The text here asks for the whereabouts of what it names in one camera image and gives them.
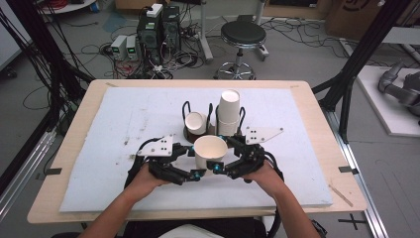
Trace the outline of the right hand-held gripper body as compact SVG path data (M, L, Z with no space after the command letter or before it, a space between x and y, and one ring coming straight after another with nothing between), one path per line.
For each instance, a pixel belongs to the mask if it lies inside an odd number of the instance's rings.
M232 163L238 168L238 173L227 176L231 179L240 178L256 172L263 166L264 161L269 161L280 178L283 179L283 173L278 168L276 158L262 146L262 143L268 142L283 132L283 128L248 126L245 129L245 134L242 135L245 137L245 148L243 150L234 149L234 155L239 159Z

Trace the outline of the brown wire cup holder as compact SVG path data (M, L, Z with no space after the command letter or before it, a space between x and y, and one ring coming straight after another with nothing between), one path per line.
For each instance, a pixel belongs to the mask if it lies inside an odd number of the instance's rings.
M190 103L188 101L185 101L182 105L182 119L183 119L183 123L184 120L186 118L186 116L191 113L191 108L190 108ZM202 137L202 136L206 136L206 135L214 135L214 136L222 136L222 135L218 135L217 134L217 130L216 130L216 126L217 126L217 121L219 120L218 118L218 107L216 107L216 109L213 109L213 104L210 103L208 106L208 113L204 114L206 116L206 132L202 135L193 135L190 132L187 131L187 128L184 124L184 128L183 128L183 136L184 138L191 144L194 144L194 142ZM238 131L235 135L241 135L242 131L241 131L241 127L243 124L243 121L245 119L246 116L246 110L244 107L240 108L240 113L239 113L239 126L238 126Z

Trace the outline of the white floor board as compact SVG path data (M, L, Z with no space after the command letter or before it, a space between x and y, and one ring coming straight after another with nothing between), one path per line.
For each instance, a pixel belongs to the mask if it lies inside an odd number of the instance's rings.
M366 65L358 75L359 85L388 135L420 138L420 117L377 89L379 78L387 70L384 66Z

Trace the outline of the cardboard box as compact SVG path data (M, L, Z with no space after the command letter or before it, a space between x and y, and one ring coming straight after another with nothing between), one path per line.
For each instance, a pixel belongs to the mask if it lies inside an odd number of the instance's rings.
M387 0L332 0L325 21L329 36L360 40L370 31L371 25Z

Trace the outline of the white foam mat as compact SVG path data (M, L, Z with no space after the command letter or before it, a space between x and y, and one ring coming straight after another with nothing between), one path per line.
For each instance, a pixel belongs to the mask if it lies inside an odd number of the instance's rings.
M304 207L333 203L293 95L281 88L242 88L245 128L279 128L281 134L263 143L284 174L287 186ZM151 138L170 135L184 144L182 105L206 113L217 105L219 88L111 87L70 175L61 211L101 211L123 189L135 154ZM138 211L271 207L273 200L255 183L209 175L182 185L156 188Z

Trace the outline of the grey power supply unit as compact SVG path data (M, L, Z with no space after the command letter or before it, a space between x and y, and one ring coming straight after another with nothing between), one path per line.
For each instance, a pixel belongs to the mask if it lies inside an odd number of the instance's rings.
M137 38L135 36L127 37L126 49L129 60L139 59Z
M118 36L111 44L111 50L115 60L124 60L127 56L127 37L125 35Z

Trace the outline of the black chair part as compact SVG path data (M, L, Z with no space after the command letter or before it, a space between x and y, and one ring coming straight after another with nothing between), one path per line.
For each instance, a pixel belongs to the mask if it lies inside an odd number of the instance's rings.
M328 231L316 220L312 219L311 223L317 233L319 234L320 238L326 238L326 235L328 234Z

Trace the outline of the person's left hand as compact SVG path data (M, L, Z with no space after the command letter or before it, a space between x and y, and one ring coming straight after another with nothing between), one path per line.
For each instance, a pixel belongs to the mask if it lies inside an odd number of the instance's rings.
M156 178L149 170L150 164L144 164L132 182L127 186L130 195L141 198L149 195L158 186L168 184L168 181Z

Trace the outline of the black computer tower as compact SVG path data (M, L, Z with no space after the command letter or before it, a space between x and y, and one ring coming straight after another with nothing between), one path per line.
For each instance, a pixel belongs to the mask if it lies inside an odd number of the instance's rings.
M162 25L166 46L174 51L180 51L180 11L178 6L163 8Z
M160 18L142 15L137 28L137 34L145 61L153 64L161 64L159 53L159 47L162 43Z

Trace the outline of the person's dark pants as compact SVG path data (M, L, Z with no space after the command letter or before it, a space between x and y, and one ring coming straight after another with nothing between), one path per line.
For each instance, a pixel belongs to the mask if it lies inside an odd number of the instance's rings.
M264 225L251 217L128 222L123 238L159 238L184 225L192 225L223 238L266 238Z

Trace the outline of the white round table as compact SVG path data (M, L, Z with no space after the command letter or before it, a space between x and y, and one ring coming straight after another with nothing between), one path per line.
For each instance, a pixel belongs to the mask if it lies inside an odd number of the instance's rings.
M100 4L97 0L44 0L41 9L47 14L62 14L87 8L91 12L98 12Z

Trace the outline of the person's right hand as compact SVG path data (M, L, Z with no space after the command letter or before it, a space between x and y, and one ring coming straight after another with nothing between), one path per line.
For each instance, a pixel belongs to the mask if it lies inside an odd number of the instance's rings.
M284 182L267 161L256 172L245 175L244 179L255 181L271 197L284 191Z

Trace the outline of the person's white shirt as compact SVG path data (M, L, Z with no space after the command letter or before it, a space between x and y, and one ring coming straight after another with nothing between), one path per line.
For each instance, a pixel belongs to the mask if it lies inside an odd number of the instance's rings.
M195 225L186 224L171 229L158 238L223 238L213 232L207 231Z

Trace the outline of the small white box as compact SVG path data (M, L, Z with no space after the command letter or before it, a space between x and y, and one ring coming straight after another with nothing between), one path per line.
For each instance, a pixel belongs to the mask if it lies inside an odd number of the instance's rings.
M156 18L161 12L162 8L163 6L159 3L153 4L152 7L147 11L147 16Z

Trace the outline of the white paper cup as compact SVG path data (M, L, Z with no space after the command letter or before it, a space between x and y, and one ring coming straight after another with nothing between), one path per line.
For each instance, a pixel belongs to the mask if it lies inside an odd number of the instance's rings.
M235 121L224 121L219 119L217 121L217 134L222 136L233 136L237 133L239 126L239 120Z
M206 169L207 162L221 162L228 152L226 142L213 135L198 138L193 145L197 169Z
M239 119L240 93L233 89L222 92L218 105L218 118L224 123L234 123Z
M187 128L187 131L193 135L202 135L207 130L206 116L203 113L189 113L184 120L184 124Z

